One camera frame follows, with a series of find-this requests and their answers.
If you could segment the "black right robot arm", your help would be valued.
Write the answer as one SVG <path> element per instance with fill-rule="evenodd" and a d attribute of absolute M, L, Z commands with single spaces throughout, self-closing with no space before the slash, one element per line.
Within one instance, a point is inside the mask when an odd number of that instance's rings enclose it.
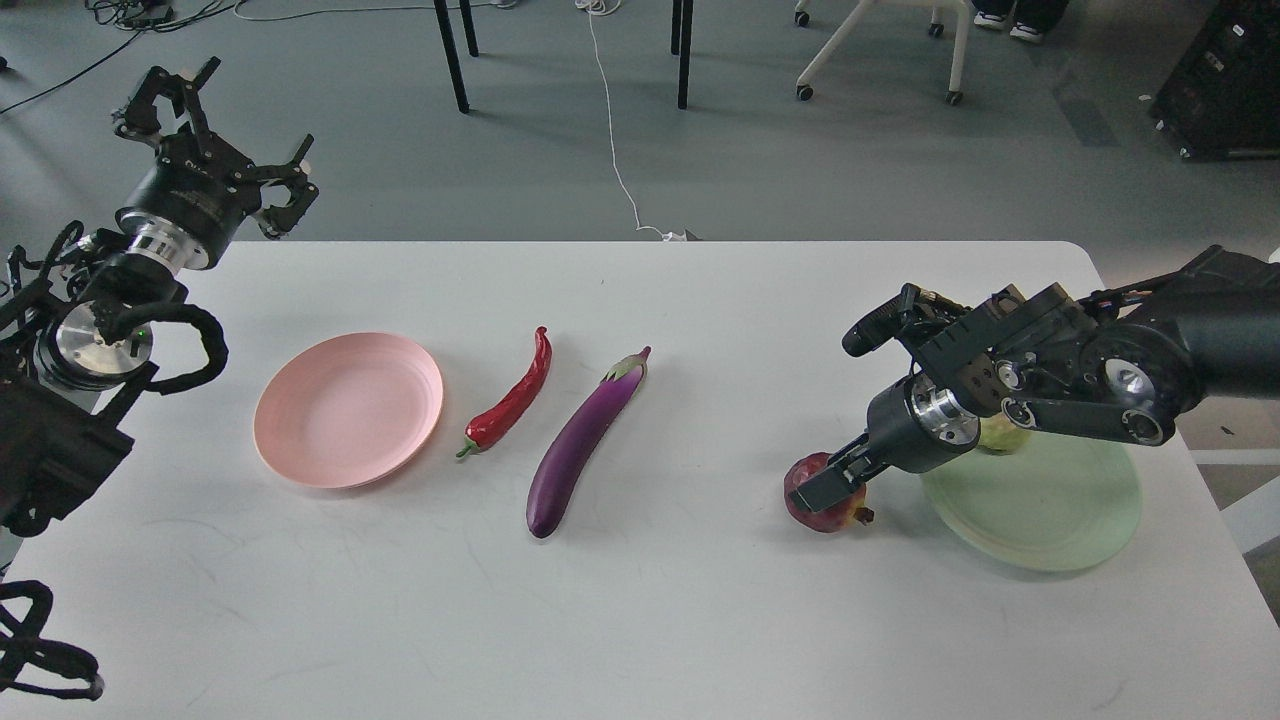
<path fill-rule="evenodd" d="M 922 474 L 972 451 L 980 420 L 1160 446 L 1207 397 L 1277 396 L 1279 269 L 1211 246 L 1176 272 L 1073 299 L 1009 286 L 964 306 L 916 284 L 845 334 L 860 357 L 895 340 L 913 370 L 878 393 L 865 430 L 787 493 L 803 512 L 888 468 Z"/>

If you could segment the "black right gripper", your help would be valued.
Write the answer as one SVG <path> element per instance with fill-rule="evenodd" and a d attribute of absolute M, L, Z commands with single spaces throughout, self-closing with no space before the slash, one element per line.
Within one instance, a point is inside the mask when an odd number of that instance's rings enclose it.
<path fill-rule="evenodd" d="M 833 454 L 810 454 L 788 469 L 788 509 L 827 512 L 865 495 L 865 486 L 890 468 L 928 473 L 972 451 L 979 438 L 979 418 L 951 389 L 928 375 L 904 377 L 870 401 L 867 432 Z"/>

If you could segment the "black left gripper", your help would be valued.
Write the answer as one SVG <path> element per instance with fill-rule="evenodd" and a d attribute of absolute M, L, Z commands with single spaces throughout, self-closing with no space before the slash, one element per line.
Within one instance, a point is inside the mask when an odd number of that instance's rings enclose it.
<path fill-rule="evenodd" d="M 221 260 L 241 223 L 251 214 L 262 234 L 282 240 L 319 196 L 306 159 L 315 137 L 307 133 L 279 164 L 244 164 L 236 186 L 218 176 L 214 132 L 198 92 L 221 64 L 209 58 L 192 78 L 151 67 L 125 104 L 111 113 L 113 133 L 152 149 L 157 163 L 116 211 L 129 240 L 127 252 L 169 272 L 207 270 Z"/>

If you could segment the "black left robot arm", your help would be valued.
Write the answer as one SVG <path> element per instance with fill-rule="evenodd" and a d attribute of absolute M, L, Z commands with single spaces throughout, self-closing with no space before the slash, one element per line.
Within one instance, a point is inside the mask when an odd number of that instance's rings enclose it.
<path fill-rule="evenodd" d="M 260 164 L 211 129 L 200 100 L 220 65 L 191 77 L 152 67 L 113 113 L 116 136 L 154 163 L 114 228 L 70 222 L 42 258 L 14 247 L 3 288 L 3 534 L 27 539 L 67 519 L 131 454 L 120 424 L 142 395 L 218 378 L 224 329 L 178 275 L 215 268 L 244 222 L 278 240 L 317 197 L 306 136 Z"/>

